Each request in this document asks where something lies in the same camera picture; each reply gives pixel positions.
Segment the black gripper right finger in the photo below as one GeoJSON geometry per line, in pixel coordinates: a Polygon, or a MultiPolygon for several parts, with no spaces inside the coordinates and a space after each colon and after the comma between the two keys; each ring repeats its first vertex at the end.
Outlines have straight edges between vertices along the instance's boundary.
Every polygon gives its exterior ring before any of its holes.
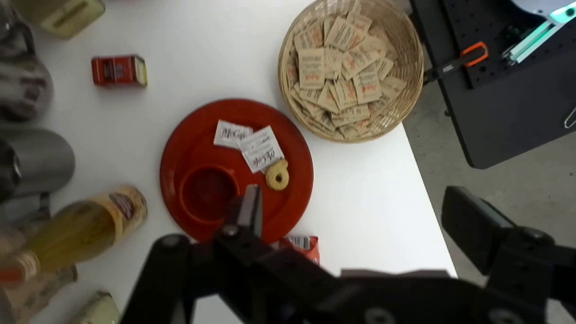
{"type": "Polygon", "coordinates": [[[441,225],[481,274],[488,274],[515,224],[467,188],[449,186],[441,225]]]}

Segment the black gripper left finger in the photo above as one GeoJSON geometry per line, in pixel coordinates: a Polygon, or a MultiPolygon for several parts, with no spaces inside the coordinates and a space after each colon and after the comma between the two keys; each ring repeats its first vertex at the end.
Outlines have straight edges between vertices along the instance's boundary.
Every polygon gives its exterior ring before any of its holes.
{"type": "Polygon", "coordinates": [[[263,193],[256,184],[249,184],[227,209],[224,233],[234,236],[240,229],[249,229],[256,236],[263,234],[263,193]]]}

